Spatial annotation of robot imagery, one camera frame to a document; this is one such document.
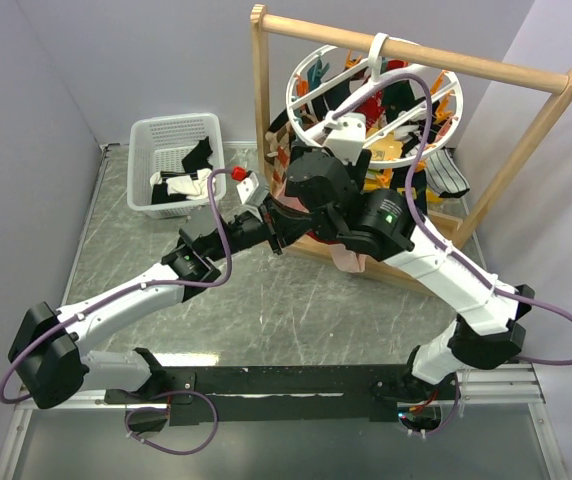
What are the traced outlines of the argyle patterned knit sock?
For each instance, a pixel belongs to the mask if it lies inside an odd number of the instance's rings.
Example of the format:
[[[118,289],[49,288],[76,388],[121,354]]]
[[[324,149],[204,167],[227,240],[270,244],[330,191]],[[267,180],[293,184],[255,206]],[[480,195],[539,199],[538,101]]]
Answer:
[[[283,186],[284,175],[290,164],[291,143],[296,138],[286,110],[282,110],[270,123],[264,139],[268,152],[266,162],[272,167],[270,174],[271,192],[276,194]]]

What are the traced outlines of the red sock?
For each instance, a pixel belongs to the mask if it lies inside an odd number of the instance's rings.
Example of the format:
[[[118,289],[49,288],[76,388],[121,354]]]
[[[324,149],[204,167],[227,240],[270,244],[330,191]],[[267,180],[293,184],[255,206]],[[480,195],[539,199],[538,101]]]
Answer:
[[[364,116],[366,130],[379,129],[388,123],[387,112],[390,103],[389,95],[380,91],[364,101],[355,112]]]

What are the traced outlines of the white round clip hanger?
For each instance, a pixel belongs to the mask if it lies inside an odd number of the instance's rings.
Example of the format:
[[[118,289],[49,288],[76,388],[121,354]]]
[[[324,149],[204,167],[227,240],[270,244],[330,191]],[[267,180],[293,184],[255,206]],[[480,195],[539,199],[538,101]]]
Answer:
[[[387,57],[378,34],[366,55],[348,55],[338,72],[338,48],[323,45],[295,67],[285,113],[296,137],[312,147],[372,152],[370,168],[420,164],[445,149],[459,127],[464,95],[458,75]]]

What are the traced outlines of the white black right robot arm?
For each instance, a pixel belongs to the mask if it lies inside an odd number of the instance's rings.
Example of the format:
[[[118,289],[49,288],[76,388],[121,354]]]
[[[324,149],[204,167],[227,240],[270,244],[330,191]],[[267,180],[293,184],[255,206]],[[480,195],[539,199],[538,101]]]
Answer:
[[[323,148],[296,146],[291,154],[284,194],[305,208],[311,237],[399,269],[457,314],[440,335],[412,350],[403,374],[391,383],[397,400],[424,400],[465,366],[492,370],[521,353],[526,331],[518,321],[531,308],[516,297],[533,298],[530,287],[505,287],[422,213],[410,212],[399,192],[362,191],[369,153],[362,152],[355,165]],[[504,288],[507,297],[499,293]]]

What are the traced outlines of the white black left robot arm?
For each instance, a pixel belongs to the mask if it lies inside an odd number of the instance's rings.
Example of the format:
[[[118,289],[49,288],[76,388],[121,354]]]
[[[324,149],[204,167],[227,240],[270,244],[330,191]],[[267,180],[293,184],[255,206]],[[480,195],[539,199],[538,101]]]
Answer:
[[[25,313],[11,344],[11,372],[25,386],[26,398],[50,409],[85,390],[129,391],[140,401],[156,400],[164,377],[146,349],[99,352],[103,340],[208,289],[225,284],[234,254],[267,243],[274,251],[293,244],[313,229],[308,213],[266,197],[230,221],[214,205],[194,211],[180,228],[176,246],[135,278],[75,304],[51,308],[40,302]]]

